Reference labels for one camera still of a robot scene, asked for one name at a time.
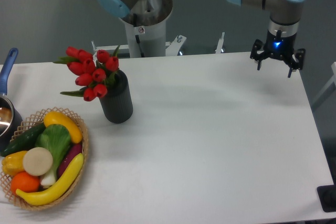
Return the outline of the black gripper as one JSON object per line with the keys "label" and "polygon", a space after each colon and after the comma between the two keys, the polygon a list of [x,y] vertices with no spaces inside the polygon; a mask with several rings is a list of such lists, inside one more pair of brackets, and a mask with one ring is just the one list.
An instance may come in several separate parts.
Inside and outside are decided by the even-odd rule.
{"label": "black gripper", "polygon": [[281,30],[273,34],[268,31],[265,44],[261,40],[256,39],[251,49],[250,59],[255,61],[258,71],[261,69],[262,61],[267,58],[290,62],[288,72],[288,78],[290,78],[293,72],[303,69],[306,50],[300,48],[294,52],[294,43],[297,34],[283,37],[280,35],[280,32]]}

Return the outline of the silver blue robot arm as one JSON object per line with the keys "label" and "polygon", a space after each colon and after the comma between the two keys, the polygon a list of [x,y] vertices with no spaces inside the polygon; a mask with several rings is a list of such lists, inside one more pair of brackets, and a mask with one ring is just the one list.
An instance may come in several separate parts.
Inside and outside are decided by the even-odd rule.
{"label": "silver blue robot arm", "polygon": [[295,49],[295,40],[301,20],[305,0],[227,0],[238,6],[248,5],[270,13],[266,41],[255,40],[250,58],[261,68],[268,58],[284,62],[288,76],[303,69],[306,50]]}

